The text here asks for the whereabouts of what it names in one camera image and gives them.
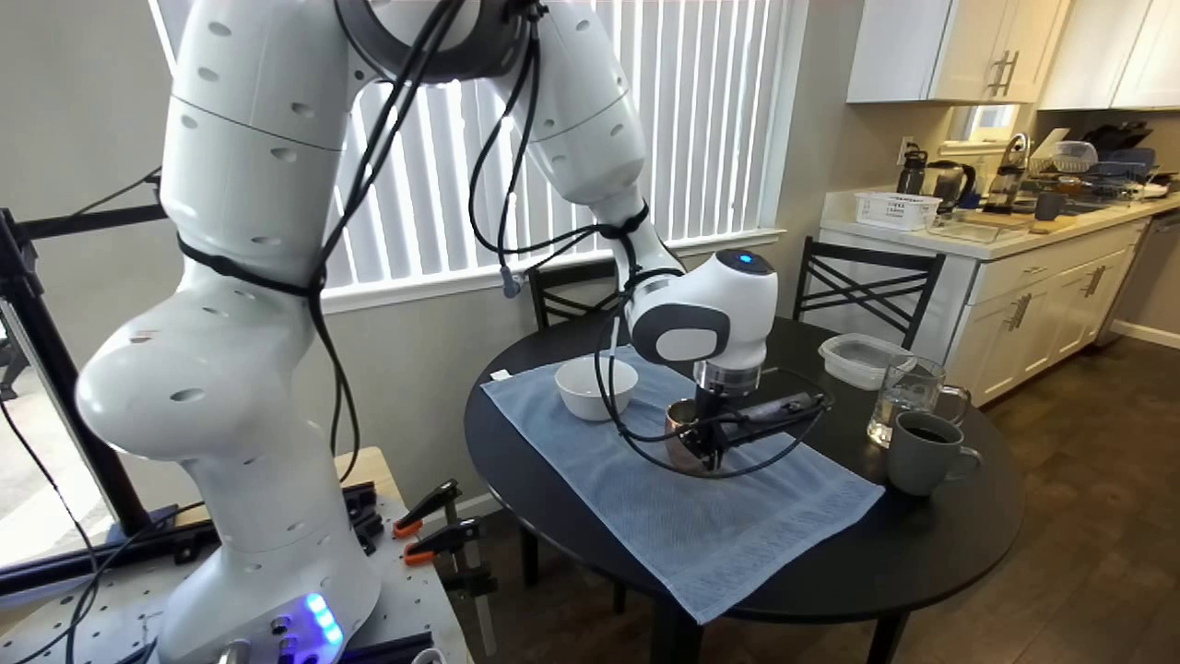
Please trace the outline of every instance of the chair back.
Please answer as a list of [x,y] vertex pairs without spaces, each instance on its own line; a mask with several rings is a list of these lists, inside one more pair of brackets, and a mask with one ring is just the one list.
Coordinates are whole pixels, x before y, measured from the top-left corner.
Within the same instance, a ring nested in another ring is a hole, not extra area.
[[863,309],[913,346],[945,255],[892,255],[806,235],[793,316]]
[[595,316],[623,301],[612,259],[530,268],[526,289],[540,328]]

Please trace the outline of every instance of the white bowl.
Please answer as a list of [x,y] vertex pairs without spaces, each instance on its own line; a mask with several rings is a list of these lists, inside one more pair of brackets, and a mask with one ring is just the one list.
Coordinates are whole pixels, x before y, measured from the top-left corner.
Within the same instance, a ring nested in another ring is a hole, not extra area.
[[[633,395],[633,384],[637,384],[633,366],[628,366],[618,359],[596,359],[596,366],[600,366],[600,384],[607,384],[612,366],[617,366],[617,384],[607,395],[617,398],[617,411],[623,412]],[[607,419],[612,418],[600,403],[600,392],[596,392],[595,354],[559,363],[553,374],[553,384],[556,384],[556,395],[573,418],[580,418],[580,419]]]

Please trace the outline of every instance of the black table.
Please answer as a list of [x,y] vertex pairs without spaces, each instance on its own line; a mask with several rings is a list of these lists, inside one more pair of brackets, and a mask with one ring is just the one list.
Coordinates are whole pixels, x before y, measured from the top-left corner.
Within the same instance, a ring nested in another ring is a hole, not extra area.
[[[863,425],[875,395],[823,374],[819,343],[830,331],[777,321],[772,336],[772,374],[762,395],[823,387],[830,412],[806,432],[806,443],[843,467],[881,484],[881,450],[866,443]],[[536,331],[503,349],[492,369],[530,369],[585,354],[605,343],[600,321],[574,321]],[[468,450],[478,477],[530,532],[584,561],[658,598],[651,662],[696,662],[701,627],[674,598],[623,548],[623,544],[574,497],[574,492],[515,437],[477,380],[463,411]],[[756,595],[734,606],[739,619],[836,622],[879,619],[871,662],[895,654],[907,612],[932,606],[987,574],[1019,534],[1023,484],[999,432],[971,411],[967,440],[984,454],[984,467],[939,486],[932,497],[885,497],[847,532],[819,544]]]

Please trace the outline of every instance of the blue cloth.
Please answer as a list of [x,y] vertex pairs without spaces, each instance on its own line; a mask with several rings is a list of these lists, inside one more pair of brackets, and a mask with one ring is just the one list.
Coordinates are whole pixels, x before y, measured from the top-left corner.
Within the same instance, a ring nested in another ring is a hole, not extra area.
[[[632,346],[618,359],[637,369],[637,392],[623,419],[632,432],[651,437],[662,427],[669,403],[689,398],[692,384],[642,363]],[[739,480],[658,467],[612,425],[574,419],[559,406],[553,369],[540,366],[511,380],[492,380],[482,392],[696,622],[723,616],[881,497],[879,484],[835,464],[806,443]],[[750,464],[784,443],[790,437],[772,437],[739,446],[726,464]]]

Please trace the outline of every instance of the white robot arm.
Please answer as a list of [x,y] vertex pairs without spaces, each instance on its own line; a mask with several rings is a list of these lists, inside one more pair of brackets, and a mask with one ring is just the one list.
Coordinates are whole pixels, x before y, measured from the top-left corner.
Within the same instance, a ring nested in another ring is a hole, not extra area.
[[190,0],[174,66],[161,203],[178,296],[123,323],[76,376],[76,411],[130,454],[179,462],[222,548],[168,598],[157,662],[334,662],[379,574],[349,534],[326,437],[291,403],[310,346],[326,218],[355,92],[377,77],[511,90],[542,53],[530,154],[617,225],[633,346],[750,392],[773,273],[723,251],[692,273],[644,225],[642,134],[585,7],[567,0]]
[[[358,53],[387,75],[407,66],[408,34],[436,0],[371,5],[344,0],[344,26]],[[536,102],[530,160],[551,184],[596,223],[618,225],[612,242],[618,289],[632,291],[628,321],[633,346],[651,363],[696,363],[696,384],[708,392],[753,392],[762,366],[762,341],[773,323],[777,277],[750,251],[723,251],[701,268],[683,273],[651,225],[644,225],[644,141],[628,102],[628,77],[596,16],[580,5],[493,0],[468,5],[463,34],[440,77],[485,77],[509,100],[515,75],[498,75],[503,53],[521,49],[524,26],[503,26],[492,16],[542,12],[536,37],[542,81]]]

